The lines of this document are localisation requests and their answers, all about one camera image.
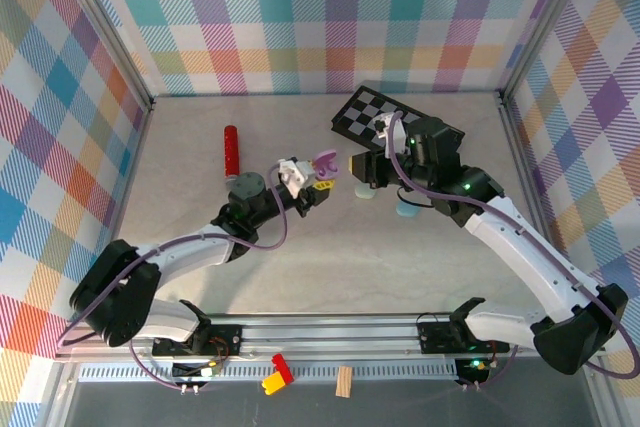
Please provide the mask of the aluminium side rail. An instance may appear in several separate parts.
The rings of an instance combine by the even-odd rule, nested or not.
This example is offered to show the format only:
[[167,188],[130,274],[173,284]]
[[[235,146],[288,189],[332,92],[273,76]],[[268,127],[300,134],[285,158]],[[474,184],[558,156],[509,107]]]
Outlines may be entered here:
[[571,277],[571,263],[551,246],[543,232],[537,231],[542,226],[542,211],[534,199],[534,185],[513,115],[500,93],[494,97],[528,212],[515,227],[506,229],[495,252],[530,289],[545,314],[562,322],[573,316],[571,308],[581,301],[581,295],[573,290],[576,282]]
[[107,230],[99,236],[95,251],[95,262],[89,269],[82,285],[78,287],[78,300],[87,300],[88,306],[82,314],[88,324],[101,328],[115,312],[119,281],[128,275],[128,265],[136,258],[129,257],[131,248],[117,239],[126,210],[131,187],[134,182],[138,160],[143,150],[149,119],[154,111],[144,108],[134,119],[134,129],[121,149],[116,161],[118,180],[112,190],[114,200],[109,203],[106,220]]

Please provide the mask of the yellow toy brick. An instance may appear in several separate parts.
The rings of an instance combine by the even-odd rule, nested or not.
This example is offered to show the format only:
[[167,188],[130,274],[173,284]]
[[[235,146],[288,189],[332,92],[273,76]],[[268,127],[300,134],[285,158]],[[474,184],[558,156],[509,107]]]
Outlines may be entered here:
[[264,390],[264,393],[267,396],[273,395],[276,392],[278,392],[279,390],[281,390],[282,388],[287,386],[287,383],[284,379],[284,377],[282,376],[282,374],[278,371],[274,372],[273,374],[269,375],[268,377],[266,377],[262,383],[261,386]]

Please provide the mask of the red glitter toy microphone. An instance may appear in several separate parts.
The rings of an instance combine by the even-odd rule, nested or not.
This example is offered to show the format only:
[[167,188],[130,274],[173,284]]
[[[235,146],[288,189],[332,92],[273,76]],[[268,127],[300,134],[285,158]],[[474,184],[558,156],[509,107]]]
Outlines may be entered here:
[[231,182],[240,174],[239,138],[236,126],[227,125],[224,128],[223,141],[225,181]]

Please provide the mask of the purple earbud charging case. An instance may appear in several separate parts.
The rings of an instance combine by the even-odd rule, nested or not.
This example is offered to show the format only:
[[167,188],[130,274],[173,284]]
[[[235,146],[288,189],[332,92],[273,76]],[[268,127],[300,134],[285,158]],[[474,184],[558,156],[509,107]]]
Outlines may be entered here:
[[325,150],[318,153],[313,159],[321,169],[322,177],[318,180],[333,180],[339,174],[339,166],[337,164],[337,152],[333,149]]

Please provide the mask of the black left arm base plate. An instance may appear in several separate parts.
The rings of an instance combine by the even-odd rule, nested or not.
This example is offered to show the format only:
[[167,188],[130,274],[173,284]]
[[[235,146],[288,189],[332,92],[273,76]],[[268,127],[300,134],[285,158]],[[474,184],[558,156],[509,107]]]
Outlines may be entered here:
[[242,326],[238,324],[198,327],[186,341],[160,339],[153,344],[154,356],[237,356],[240,352]]

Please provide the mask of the red toy brick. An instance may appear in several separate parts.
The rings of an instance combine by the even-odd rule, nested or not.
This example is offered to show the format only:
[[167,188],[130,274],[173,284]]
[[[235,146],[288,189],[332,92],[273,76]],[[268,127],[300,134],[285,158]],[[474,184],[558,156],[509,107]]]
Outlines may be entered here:
[[291,384],[294,381],[294,376],[291,372],[289,365],[282,354],[278,353],[272,357],[272,363],[275,366],[276,371],[281,375],[283,381],[286,384]]

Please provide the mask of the small wooden block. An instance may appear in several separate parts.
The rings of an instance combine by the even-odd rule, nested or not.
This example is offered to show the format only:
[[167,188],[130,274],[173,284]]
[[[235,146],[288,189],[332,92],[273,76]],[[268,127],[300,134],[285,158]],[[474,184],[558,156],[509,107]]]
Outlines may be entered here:
[[353,382],[353,368],[351,366],[340,366],[336,378],[335,395],[340,398],[350,398]]

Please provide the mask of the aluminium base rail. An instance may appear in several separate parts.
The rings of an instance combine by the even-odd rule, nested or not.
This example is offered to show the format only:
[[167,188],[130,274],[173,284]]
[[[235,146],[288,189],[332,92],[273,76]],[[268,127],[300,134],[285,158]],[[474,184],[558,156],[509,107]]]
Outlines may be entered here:
[[[420,356],[462,356],[471,354],[422,354],[415,321],[420,314],[407,315],[214,315],[213,325],[242,326],[240,352],[232,360],[267,361],[282,354],[288,361],[337,361],[396,359]],[[522,317],[498,317],[491,314],[489,323],[477,323],[478,340],[495,340],[510,347],[519,345],[530,350],[533,333]],[[143,358],[196,362],[212,357],[154,356],[152,347],[158,339],[135,339],[119,347],[108,346],[93,329],[82,321],[73,334],[56,349],[61,361],[121,359],[130,347]]]

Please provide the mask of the black and white chessboard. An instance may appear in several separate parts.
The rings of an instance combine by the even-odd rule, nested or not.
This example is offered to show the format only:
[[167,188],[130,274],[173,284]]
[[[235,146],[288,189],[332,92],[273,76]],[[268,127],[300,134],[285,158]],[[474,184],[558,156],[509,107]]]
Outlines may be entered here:
[[405,132],[408,132],[410,123],[418,118],[427,117],[427,114],[406,104],[369,87],[360,86],[332,118],[331,130],[366,150],[377,151],[384,148],[385,142],[377,136],[374,118],[396,111],[401,113]]

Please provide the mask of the aluminium frame post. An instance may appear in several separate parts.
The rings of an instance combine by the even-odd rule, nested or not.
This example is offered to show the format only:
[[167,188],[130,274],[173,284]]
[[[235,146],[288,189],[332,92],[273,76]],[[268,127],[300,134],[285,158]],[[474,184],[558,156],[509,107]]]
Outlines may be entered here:
[[154,106],[154,98],[101,0],[78,0],[78,2],[97,35],[104,42],[106,49],[121,71],[125,82],[133,91],[134,96],[144,105],[147,112],[151,112]]
[[569,0],[545,0],[540,8],[539,17],[531,31],[528,41],[521,49],[519,56],[514,62],[510,75],[505,85],[499,90],[500,98],[504,104],[514,96],[526,75],[530,71],[536,57],[543,47],[546,38],[563,12]]

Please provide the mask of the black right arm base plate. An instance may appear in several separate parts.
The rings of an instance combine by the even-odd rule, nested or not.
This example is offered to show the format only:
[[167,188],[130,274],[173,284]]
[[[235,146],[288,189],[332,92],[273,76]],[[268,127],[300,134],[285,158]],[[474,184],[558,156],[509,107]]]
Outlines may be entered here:
[[511,349],[504,342],[471,340],[459,334],[449,322],[419,321],[416,327],[422,354],[502,354]]

